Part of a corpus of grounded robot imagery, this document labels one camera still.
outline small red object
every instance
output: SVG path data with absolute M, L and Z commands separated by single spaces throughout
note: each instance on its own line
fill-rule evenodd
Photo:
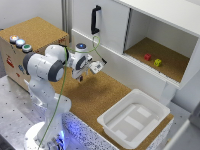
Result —
M 145 54 L 144 55 L 144 59 L 149 61 L 151 59 L 151 55 L 150 54 Z

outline cabinet handle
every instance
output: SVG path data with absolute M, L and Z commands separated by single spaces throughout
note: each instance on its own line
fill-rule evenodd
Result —
M 92 34 L 98 33 L 100 30 L 96 28 L 96 12 L 101 10 L 101 7 L 96 5 L 96 8 L 92 10 L 92 24 L 91 24 L 91 31 Z

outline brown box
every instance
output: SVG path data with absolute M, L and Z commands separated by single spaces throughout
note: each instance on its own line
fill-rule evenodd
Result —
M 32 46 L 34 52 L 40 54 L 44 54 L 46 47 L 51 44 L 68 46 L 69 35 L 39 17 L 0 31 L 0 50 L 6 73 L 28 91 L 24 79 L 30 81 L 30 76 L 26 75 L 22 63 L 26 54 L 22 49 L 16 48 L 16 45 L 10 44 L 9 39 L 12 35 L 24 39 L 26 44 Z

